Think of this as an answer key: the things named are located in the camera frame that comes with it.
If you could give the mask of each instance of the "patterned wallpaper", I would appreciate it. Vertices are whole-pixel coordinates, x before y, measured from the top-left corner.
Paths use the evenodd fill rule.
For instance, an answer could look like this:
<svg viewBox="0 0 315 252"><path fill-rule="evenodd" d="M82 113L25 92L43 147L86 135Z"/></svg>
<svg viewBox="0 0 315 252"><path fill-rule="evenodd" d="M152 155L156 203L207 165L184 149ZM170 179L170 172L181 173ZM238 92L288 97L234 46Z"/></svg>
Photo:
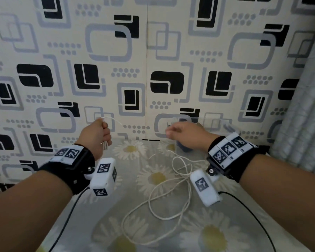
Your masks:
<svg viewBox="0 0 315 252"><path fill-rule="evenodd" d="M0 176L97 117L136 140L221 118L271 145L314 41L315 0L0 0Z"/></svg>

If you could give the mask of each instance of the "gray curtain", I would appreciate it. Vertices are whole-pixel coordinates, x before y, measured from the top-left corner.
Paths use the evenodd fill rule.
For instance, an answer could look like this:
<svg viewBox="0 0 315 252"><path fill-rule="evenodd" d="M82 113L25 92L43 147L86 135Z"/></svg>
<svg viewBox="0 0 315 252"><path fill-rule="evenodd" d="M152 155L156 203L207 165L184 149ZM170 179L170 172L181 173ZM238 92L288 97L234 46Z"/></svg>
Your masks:
<svg viewBox="0 0 315 252"><path fill-rule="evenodd" d="M271 155L315 173L315 43Z"/></svg>

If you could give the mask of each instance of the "white plastic casing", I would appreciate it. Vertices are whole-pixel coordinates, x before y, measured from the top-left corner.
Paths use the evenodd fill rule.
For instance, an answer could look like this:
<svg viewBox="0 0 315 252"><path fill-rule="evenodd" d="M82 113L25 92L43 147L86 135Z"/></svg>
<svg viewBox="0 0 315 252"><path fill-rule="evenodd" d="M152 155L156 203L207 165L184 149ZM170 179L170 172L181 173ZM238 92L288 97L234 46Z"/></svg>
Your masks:
<svg viewBox="0 0 315 252"><path fill-rule="evenodd" d="M206 207L221 201L221 198L212 186L208 175L203 170L199 169L194 171L190 175L190 180Z"/></svg>
<svg viewBox="0 0 315 252"><path fill-rule="evenodd" d="M108 197L112 194L117 178L115 165L116 160L111 157L102 158L96 165L90 182L90 189L95 196ZM90 179L91 174L85 175L85 178Z"/></svg>

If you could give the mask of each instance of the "fist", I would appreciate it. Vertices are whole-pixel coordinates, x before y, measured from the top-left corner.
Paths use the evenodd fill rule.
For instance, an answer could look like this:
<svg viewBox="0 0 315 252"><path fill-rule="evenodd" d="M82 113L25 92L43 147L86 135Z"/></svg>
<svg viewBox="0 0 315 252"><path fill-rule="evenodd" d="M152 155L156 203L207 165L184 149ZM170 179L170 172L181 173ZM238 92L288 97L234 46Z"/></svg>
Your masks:
<svg viewBox="0 0 315 252"><path fill-rule="evenodd" d="M176 122L166 129L167 138L182 145L207 152L211 143L219 136L207 132L202 126L190 122Z"/></svg>
<svg viewBox="0 0 315 252"><path fill-rule="evenodd" d="M81 144L88 148L93 154L95 161L97 161L103 155L103 141L107 141L110 146L111 141L111 131L107 128L109 125L103 122L102 118L97 118L92 124L83 128L78 140L75 142Z"/></svg>

